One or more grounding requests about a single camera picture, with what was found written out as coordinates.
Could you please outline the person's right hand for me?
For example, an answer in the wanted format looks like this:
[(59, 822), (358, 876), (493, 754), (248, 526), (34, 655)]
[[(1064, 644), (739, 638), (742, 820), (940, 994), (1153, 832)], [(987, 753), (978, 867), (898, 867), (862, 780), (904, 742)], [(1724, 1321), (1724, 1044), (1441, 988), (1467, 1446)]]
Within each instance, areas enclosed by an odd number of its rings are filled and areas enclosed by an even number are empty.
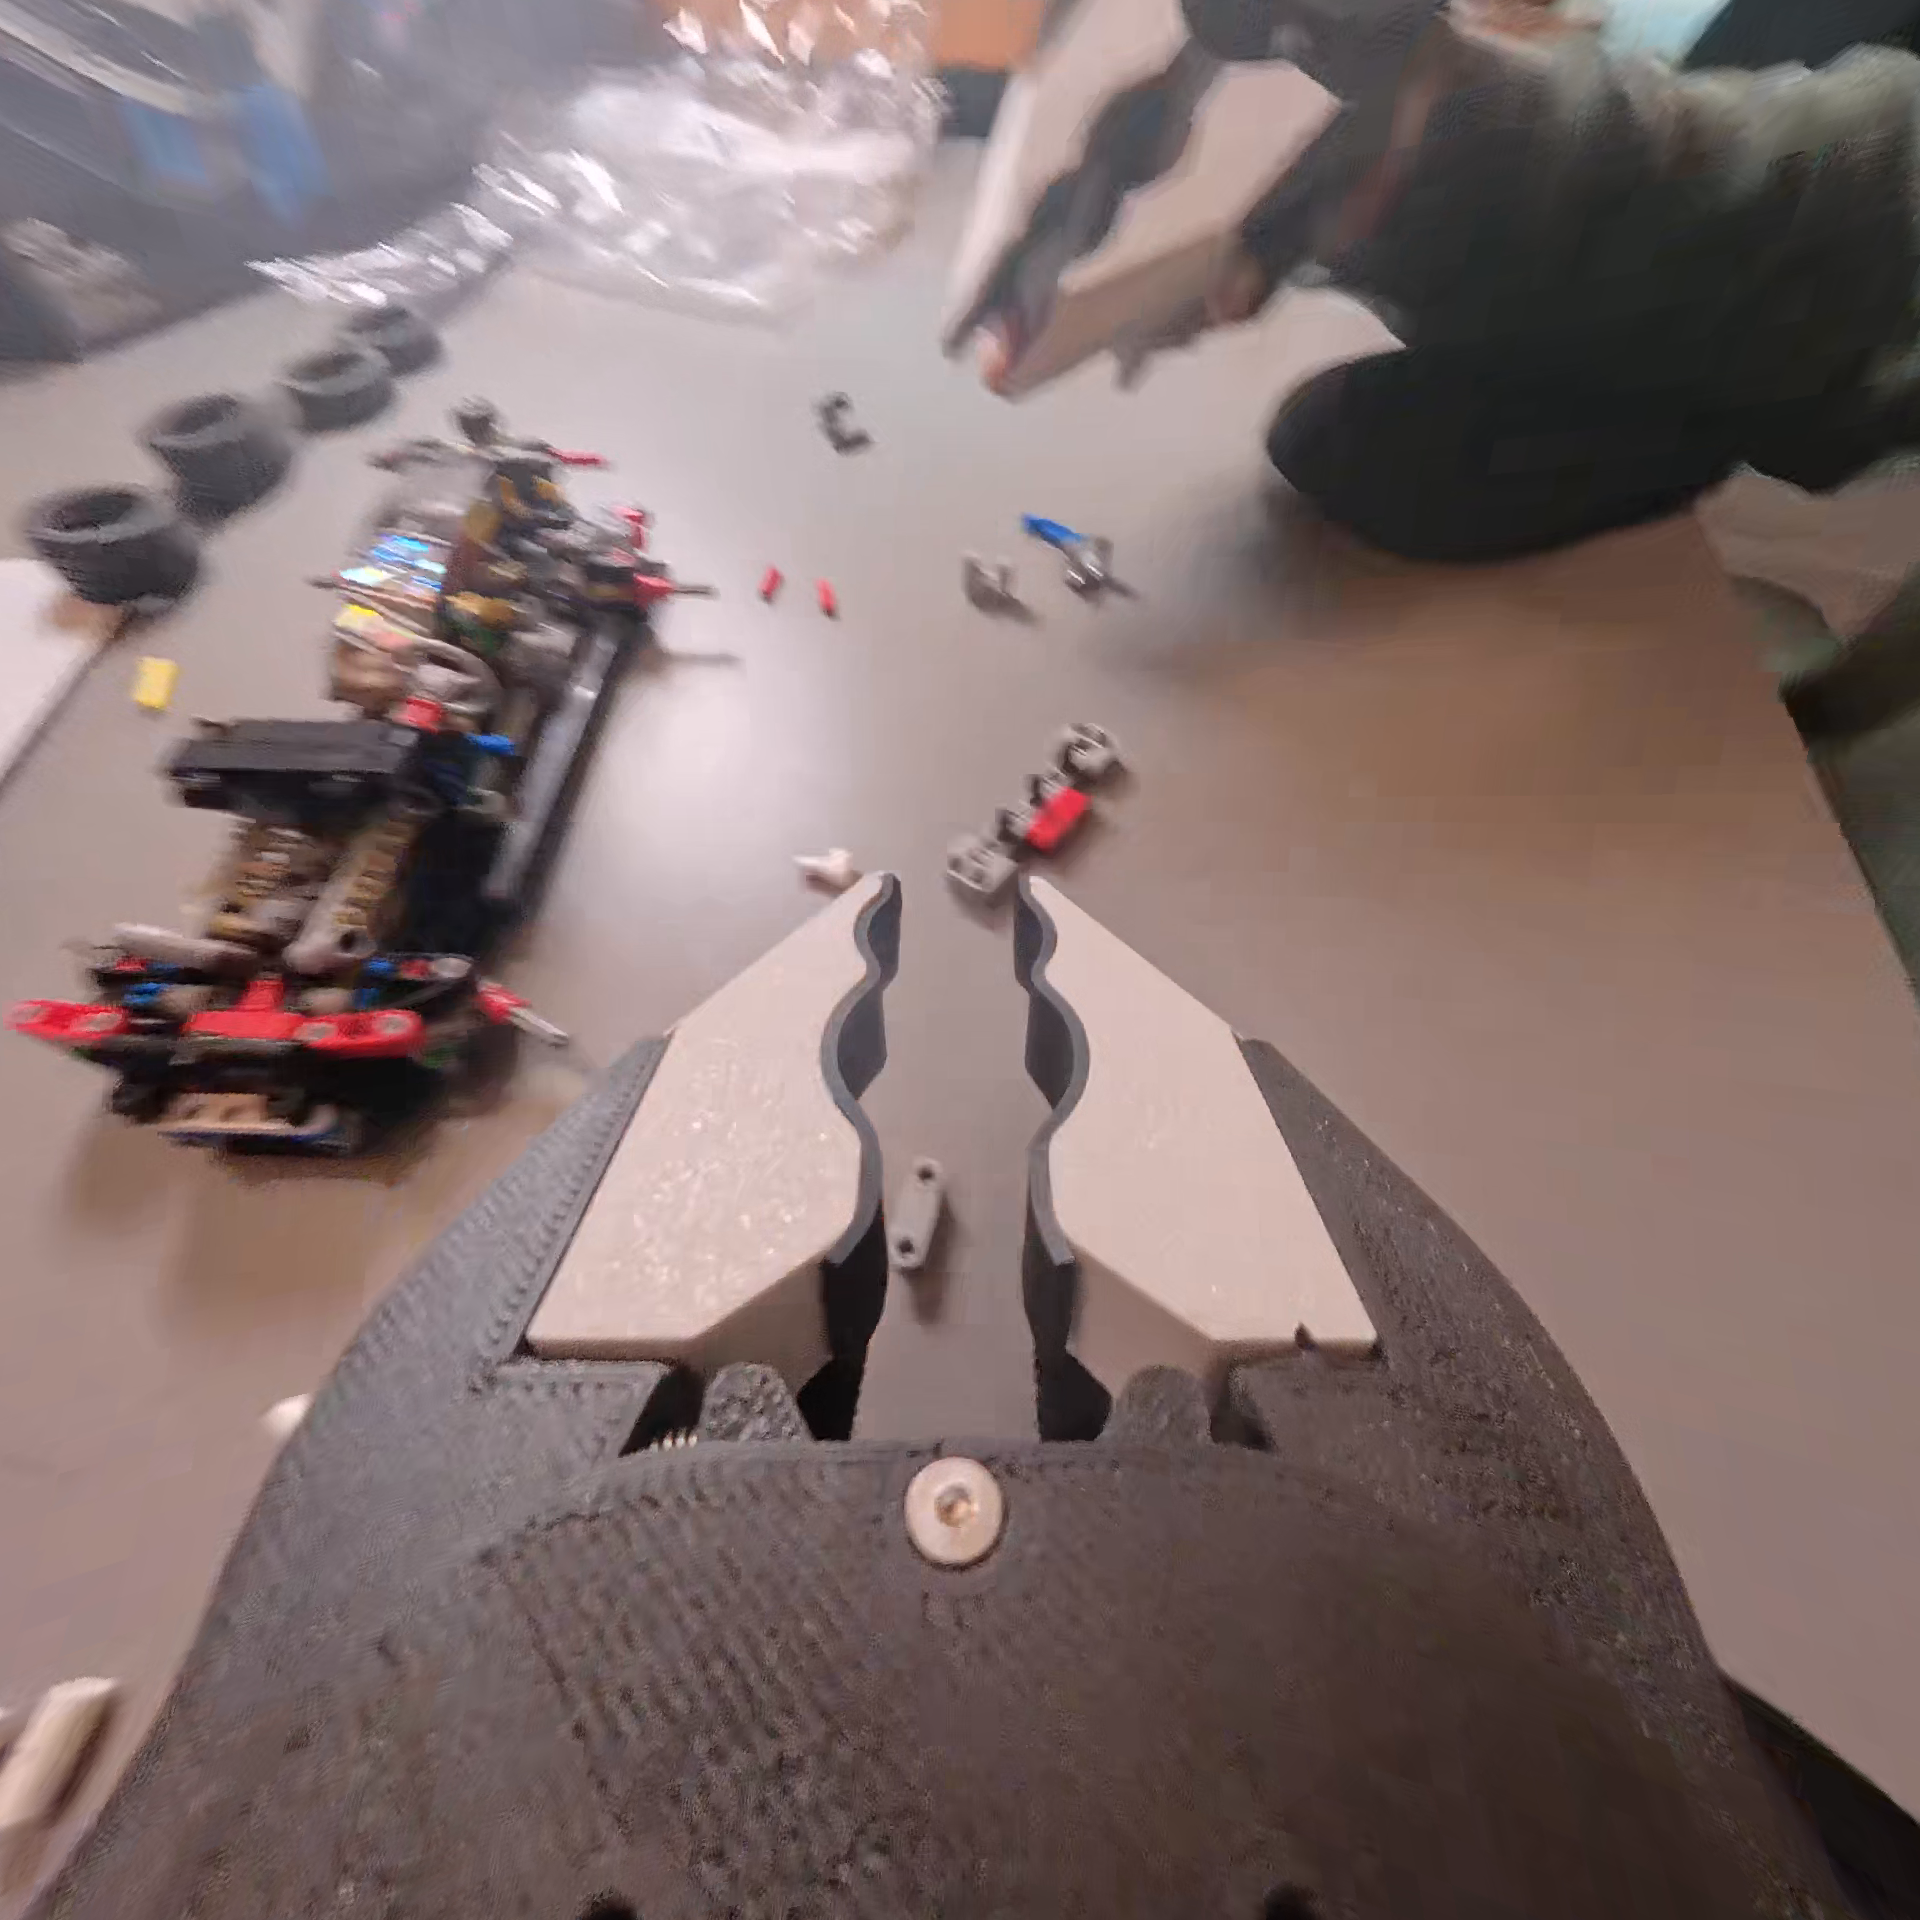
[(1248, 323), (1314, 263), (1313, 224), (1246, 227), (1215, 265), (1202, 316), (1206, 330)]

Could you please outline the person's right forearm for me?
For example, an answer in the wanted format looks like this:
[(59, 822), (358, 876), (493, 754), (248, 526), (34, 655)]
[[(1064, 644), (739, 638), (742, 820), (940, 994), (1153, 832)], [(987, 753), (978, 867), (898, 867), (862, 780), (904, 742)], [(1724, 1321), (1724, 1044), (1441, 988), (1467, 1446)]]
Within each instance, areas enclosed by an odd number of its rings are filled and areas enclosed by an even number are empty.
[(1916, 452), (1916, 54), (1676, 70), (1458, 35), (1323, 247), (1407, 348), (1752, 429), (1823, 492)]

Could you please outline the blue and grey lego piece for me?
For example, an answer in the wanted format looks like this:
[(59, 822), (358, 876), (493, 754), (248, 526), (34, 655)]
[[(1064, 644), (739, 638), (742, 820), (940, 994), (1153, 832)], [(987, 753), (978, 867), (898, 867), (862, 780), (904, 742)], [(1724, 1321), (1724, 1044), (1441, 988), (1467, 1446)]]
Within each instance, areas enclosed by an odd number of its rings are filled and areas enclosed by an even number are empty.
[(1113, 564), (1113, 540), (1091, 536), (1052, 514), (1021, 514), (1021, 532), (1050, 552), (1061, 564), (1064, 582), (1076, 597), (1108, 597), (1124, 589)]

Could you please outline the black rubber lego tire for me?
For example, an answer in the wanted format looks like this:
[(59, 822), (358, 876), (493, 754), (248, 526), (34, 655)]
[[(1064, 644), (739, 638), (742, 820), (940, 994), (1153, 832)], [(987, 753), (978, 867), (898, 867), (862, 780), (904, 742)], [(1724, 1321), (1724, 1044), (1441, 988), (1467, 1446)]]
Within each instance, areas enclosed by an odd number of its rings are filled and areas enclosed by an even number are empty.
[(443, 356), (439, 330), (408, 304), (385, 304), (353, 312), (341, 338), (373, 353), (398, 376), (425, 371)]
[(201, 540), (174, 496), (146, 486), (76, 486), (24, 521), (34, 553), (97, 608), (176, 602), (201, 571)]
[(289, 361), (275, 387), (301, 433), (337, 433), (378, 418), (394, 398), (389, 361), (360, 342), (336, 342)]
[(260, 505), (289, 476), (291, 427), (260, 398), (203, 393), (161, 409), (139, 443), (168, 469), (177, 505), (195, 522), (220, 522)]

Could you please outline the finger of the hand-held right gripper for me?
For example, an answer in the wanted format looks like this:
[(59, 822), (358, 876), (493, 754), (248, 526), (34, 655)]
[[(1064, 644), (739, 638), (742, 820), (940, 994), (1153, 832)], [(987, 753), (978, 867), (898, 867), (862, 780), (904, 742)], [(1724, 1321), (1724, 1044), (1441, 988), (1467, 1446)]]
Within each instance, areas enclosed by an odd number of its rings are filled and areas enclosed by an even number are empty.
[(1179, 1), (1045, 5), (1001, 98), (951, 263), (943, 353), (1038, 344), (1068, 271), (1088, 256), (1153, 137), (1166, 80), (1188, 77)]
[(1130, 387), (1194, 339), (1242, 224), (1336, 112), (1293, 66), (1127, 88), (1014, 242), (994, 291), (994, 393), (1032, 396), (1097, 358)]

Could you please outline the crumpled clear plastic bags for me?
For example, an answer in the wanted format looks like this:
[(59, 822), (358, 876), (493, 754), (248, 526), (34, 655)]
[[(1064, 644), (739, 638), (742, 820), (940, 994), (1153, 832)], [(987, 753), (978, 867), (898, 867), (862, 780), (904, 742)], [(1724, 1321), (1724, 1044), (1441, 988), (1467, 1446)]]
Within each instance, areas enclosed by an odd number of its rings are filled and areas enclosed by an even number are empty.
[(893, 253), (943, 125), (938, 5), (628, 5), (643, 45), (525, 80), (443, 204), (251, 271), (301, 304), (448, 316), (507, 268), (775, 322)]

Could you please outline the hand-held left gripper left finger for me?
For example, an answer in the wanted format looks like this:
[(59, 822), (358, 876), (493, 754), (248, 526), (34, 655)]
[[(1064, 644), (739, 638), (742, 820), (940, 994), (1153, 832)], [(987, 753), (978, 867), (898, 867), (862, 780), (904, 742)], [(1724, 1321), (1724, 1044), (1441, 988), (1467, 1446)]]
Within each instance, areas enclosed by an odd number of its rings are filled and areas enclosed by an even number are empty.
[(863, 876), (675, 1022), (524, 1339), (547, 1361), (827, 1369), (881, 1236), (863, 1094), (887, 1061), (900, 876)]

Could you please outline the grey and red lego assembly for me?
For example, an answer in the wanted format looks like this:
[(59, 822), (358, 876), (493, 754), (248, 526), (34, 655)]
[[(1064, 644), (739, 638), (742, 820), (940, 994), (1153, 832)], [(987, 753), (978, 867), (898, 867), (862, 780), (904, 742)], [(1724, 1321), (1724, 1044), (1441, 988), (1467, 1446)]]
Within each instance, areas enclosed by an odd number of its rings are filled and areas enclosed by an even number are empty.
[(1096, 722), (1064, 723), (1045, 765), (1021, 785), (1021, 796), (998, 808), (994, 841), (1014, 857), (1056, 853), (1091, 813), (1092, 794), (1121, 769), (1124, 754), (1110, 728)]

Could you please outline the lego car chassis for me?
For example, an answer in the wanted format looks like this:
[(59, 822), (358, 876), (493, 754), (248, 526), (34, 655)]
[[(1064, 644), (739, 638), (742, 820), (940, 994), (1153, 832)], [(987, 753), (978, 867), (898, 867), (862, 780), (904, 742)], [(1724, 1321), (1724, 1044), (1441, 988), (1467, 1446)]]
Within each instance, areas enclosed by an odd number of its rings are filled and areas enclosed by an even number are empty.
[(322, 718), (195, 718), (161, 773), (226, 841), (188, 924), (81, 947), (86, 992), (7, 1026), (108, 1075), (110, 1116), (184, 1147), (353, 1156), (503, 1032), (567, 1032), (493, 974), (657, 610), (715, 597), (594, 508), (605, 459), (493, 402), (382, 448), (391, 476), (329, 595)]

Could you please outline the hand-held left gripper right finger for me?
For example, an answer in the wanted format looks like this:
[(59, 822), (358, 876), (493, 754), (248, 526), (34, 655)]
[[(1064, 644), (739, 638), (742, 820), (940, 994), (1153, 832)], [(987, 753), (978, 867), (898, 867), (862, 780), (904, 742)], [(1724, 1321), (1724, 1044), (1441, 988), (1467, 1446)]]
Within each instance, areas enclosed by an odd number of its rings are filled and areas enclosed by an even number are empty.
[(1018, 880), (1021, 1290), (1047, 1394), (1150, 1369), (1219, 1390), (1242, 1363), (1378, 1343), (1229, 1021), (1038, 876)]

